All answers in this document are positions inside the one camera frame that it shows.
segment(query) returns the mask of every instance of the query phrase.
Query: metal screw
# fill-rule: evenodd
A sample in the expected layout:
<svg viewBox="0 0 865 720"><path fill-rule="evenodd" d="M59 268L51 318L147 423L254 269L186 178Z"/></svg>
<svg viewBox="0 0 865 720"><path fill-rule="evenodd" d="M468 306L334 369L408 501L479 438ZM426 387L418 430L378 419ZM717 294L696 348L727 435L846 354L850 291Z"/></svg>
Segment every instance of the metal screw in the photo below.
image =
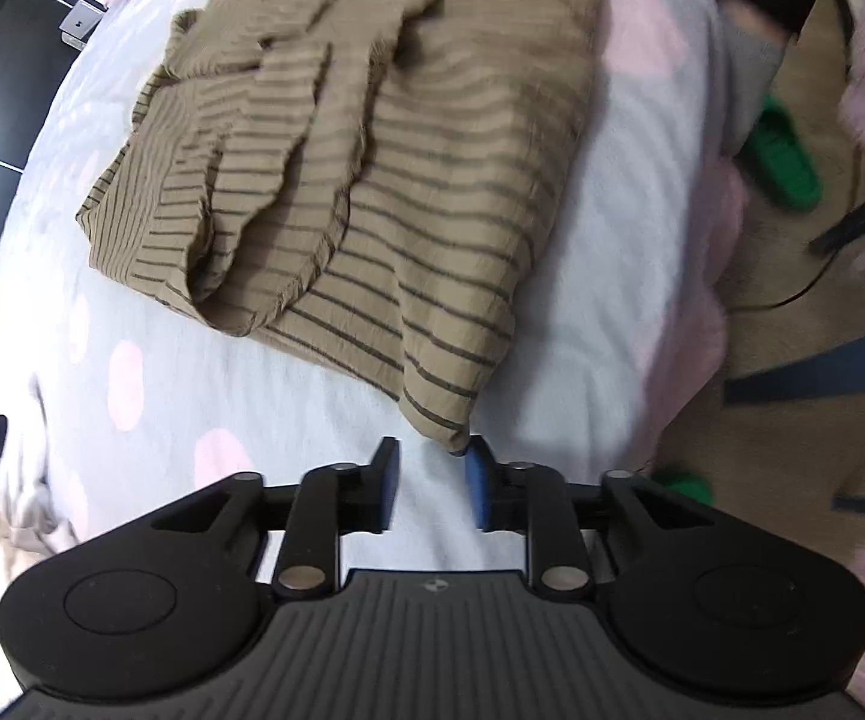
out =
<svg viewBox="0 0 865 720"><path fill-rule="evenodd" d="M279 575L279 584L288 590L311 590L326 581L326 573L314 565L290 565Z"/></svg>
<svg viewBox="0 0 865 720"><path fill-rule="evenodd" d="M540 580L551 590L569 592L586 586L589 574L581 568L576 568L575 565L554 565L543 571Z"/></svg>

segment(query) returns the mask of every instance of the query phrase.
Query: bed sheet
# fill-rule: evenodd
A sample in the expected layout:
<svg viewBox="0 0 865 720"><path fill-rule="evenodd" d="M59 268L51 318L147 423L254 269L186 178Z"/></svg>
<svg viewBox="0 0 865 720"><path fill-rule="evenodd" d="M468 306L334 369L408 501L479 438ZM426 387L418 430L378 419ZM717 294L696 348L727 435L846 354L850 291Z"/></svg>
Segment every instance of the bed sheet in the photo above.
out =
<svg viewBox="0 0 865 720"><path fill-rule="evenodd" d="M237 469L295 483L319 464L366 461L393 435L403 473L392 531L345 538L347 564L521 565L519 536L474 532L461 461L386 396L88 268L74 213L127 136L170 17L205 1L116 4L33 148L0 244L0 412L10 415L12 394L41 403L16 413L13 445L22 453L23 433L45 428L55 507L88 538ZM719 215L714 4L605 0L600 33L605 71L559 221L473 415L501 459L553 464L578 482L650 451L650 396L674 370L674 329L703 302ZM31 413L43 424L23 423Z"/></svg>

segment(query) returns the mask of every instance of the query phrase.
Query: person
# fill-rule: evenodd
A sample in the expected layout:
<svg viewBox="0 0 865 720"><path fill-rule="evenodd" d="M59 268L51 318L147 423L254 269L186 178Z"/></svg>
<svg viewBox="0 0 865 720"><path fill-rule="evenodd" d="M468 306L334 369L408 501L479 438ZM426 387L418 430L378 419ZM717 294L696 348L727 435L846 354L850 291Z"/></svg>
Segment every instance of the person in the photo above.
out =
<svg viewBox="0 0 865 720"><path fill-rule="evenodd" d="M735 155L762 108L789 41L816 0L718 0L730 56L730 110L723 152Z"/></svg>

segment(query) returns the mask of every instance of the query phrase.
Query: brown floor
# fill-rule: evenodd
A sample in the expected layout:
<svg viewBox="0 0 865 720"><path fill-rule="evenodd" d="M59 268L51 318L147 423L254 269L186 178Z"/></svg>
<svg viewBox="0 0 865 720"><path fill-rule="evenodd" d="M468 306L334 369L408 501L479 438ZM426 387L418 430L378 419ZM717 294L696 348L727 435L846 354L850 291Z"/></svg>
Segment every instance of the brown floor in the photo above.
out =
<svg viewBox="0 0 865 720"><path fill-rule="evenodd" d="M837 221L855 195L865 198L865 164L853 191L855 153L837 121L845 49L833 0L819 0L789 51L775 92L791 110L823 180L808 214L754 196L720 295L727 307L775 303L793 295L821 261L805 244ZM791 362L865 333L865 277L848 252L803 298L781 309L733 314L730 346L717 381L690 403L663 437L661 464L679 464L713 485L717 506L775 533L849 560L865 537L865 517L830 509L838 490L865 494L865 395L796 403L722 405L722 375Z"/></svg>

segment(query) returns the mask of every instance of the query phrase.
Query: brown striped shirt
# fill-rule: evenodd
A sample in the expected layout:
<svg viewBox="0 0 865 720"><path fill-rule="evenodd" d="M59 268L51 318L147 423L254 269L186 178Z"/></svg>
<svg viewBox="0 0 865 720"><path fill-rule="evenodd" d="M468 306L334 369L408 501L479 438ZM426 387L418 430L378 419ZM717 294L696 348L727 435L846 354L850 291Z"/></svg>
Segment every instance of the brown striped shirt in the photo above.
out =
<svg viewBox="0 0 865 720"><path fill-rule="evenodd" d="M90 265L465 447L555 218L597 0L210 0L77 214Z"/></svg>

